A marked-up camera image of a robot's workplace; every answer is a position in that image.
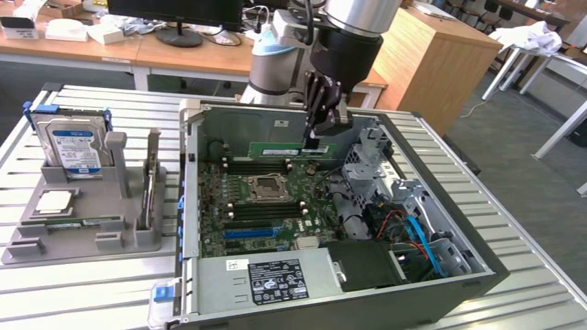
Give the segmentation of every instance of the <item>wooden cabinet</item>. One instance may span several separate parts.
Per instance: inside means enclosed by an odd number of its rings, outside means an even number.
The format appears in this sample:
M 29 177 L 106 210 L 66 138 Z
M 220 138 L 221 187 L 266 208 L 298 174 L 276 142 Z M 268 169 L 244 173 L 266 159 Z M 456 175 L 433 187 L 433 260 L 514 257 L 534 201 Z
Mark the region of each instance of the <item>wooden cabinet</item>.
M 398 9 L 374 61 L 388 84 L 377 109 L 420 113 L 448 131 L 501 44 L 461 21 Z

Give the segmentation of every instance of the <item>hard drive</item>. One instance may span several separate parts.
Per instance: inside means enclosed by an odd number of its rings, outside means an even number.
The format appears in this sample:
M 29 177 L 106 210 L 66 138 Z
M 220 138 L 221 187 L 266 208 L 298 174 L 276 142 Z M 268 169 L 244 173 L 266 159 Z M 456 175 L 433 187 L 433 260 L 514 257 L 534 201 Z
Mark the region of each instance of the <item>hard drive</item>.
M 110 151 L 104 145 L 110 130 L 110 112 L 37 108 L 30 112 L 30 119 L 46 166 L 61 166 L 72 179 L 100 177 L 101 168 L 113 165 Z

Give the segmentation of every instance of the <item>monitor stand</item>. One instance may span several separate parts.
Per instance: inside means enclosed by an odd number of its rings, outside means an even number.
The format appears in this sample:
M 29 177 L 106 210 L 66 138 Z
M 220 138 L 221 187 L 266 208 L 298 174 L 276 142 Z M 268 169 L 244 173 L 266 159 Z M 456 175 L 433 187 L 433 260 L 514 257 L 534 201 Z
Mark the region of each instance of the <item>monitor stand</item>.
M 165 28 L 157 31 L 157 39 L 162 43 L 174 47 L 196 47 L 201 44 L 201 37 L 197 32 L 181 29 L 181 23 L 177 22 L 177 29 Z

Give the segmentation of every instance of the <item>gray floor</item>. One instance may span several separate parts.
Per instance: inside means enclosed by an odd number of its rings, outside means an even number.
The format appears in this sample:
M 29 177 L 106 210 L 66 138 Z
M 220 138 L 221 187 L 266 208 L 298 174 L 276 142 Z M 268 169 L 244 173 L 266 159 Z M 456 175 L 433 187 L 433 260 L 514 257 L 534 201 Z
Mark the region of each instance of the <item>gray floor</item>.
M 490 82 L 486 75 L 462 107 L 480 102 Z M 118 72 L 65 69 L 0 62 L 0 141 L 19 119 L 21 104 L 33 100 L 43 82 L 109 88 L 133 88 L 132 76 Z M 176 82 L 160 81 L 165 89 Z M 186 92 L 210 95 L 213 82 L 188 80 Z M 242 84 L 217 90 L 218 96 L 242 92 Z M 574 189 L 587 182 L 587 150 L 562 141 L 542 161 L 529 154 L 540 147 L 560 123 L 545 112 L 524 104 L 510 92 L 494 95 L 468 118 L 457 119 L 448 133 L 452 141 L 481 169 L 480 179 L 545 249 L 574 283 L 587 291 L 587 249 L 582 225 L 587 199 Z

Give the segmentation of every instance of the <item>aluminum workbench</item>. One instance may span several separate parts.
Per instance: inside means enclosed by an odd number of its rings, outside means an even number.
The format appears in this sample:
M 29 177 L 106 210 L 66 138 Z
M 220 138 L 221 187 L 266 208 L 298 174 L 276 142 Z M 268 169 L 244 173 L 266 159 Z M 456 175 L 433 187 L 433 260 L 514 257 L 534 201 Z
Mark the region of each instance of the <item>aluminum workbench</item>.
M 65 86 L 49 97 L 55 105 L 109 108 L 114 130 L 128 134 L 128 166 L 140 166 L 145 158 L 148 129 L 161 129 L 158 157 L 168 169 L 165 237 L 156 252 L 74 263 L 0 265 L 0 329 L 144 329 L 149 290 L 174 271 L 177 105 L 193 96 Z M 426 123 L 408 113 L 389 113 L 389 118 L 510 271 L 484 297 L 464 302 L 436 324 L 418 329 L 587 329 L 584 293 Z M 397 154 L 393 158 L 406 177 L 413 177 L 406 161 Z M 37 184 L 42 160 L 37 137 L 22 119 L 0 148 L 0 252 Z

